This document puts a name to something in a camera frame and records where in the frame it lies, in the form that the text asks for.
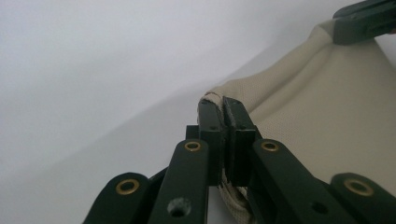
brass grommet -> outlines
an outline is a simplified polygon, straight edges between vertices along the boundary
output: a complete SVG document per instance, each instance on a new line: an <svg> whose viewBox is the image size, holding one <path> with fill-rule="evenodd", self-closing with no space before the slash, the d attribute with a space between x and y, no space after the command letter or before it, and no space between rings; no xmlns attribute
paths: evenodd
<svg viewBox="0 0 396 224"><path fill-rule="evenodd" d="M122 186L125 184L132 184L132 186L130 188L124 189ZM139 181L135 179L125 179L116 186L116 192L120 195L132 194L139 188L139 186Z"/></svg>
<svg viewBox="0 0 396 224"><path fill-rule="evenodd" d="M279 150L279 146L276 143L265 141L262 142L262 149L275 152Z"/></svg>
<svg viewBox="0 0 396 224"><path fill-rule="evenodd" d="M364 197L370 197L374 194L373 188L359 179L346 179L344 185L350 191Z"/></svg>
<svg viewBox="0 0 396 224"><path fill-rule="evenodd" d="M199 142L188 142L186 145L184 145L184 148L186 148L188 151L198 151L201 149L201 144Z"/></svg>

white background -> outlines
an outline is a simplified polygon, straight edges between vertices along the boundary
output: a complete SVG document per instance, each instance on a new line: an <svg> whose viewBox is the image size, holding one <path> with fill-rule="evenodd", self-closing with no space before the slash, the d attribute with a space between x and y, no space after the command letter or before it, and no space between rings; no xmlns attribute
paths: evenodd
<svg viewBox="0 0 396 224"><path fill-rule="evenodd" d="M1 1L0 223L80 223L115 175L168 165L205 91L355 2ZM234 223L210 193L208 223Z"/></svg>

beige canvas fabric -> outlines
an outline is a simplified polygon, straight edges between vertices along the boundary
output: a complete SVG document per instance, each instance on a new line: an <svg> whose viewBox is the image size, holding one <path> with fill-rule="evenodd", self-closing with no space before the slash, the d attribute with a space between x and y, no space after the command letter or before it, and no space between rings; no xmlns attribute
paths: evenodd
<svg viewBox="0 0 396 224"><path fill-rule="evenodd" d="M263 137L284 143L319 179L352 172L396 195L395 70L374 40L335 46L332 27L318 25L266 71L204 98L219 109L223 96L241 101ZM238 223L255 222L246 189L219 189Z"/></svg>

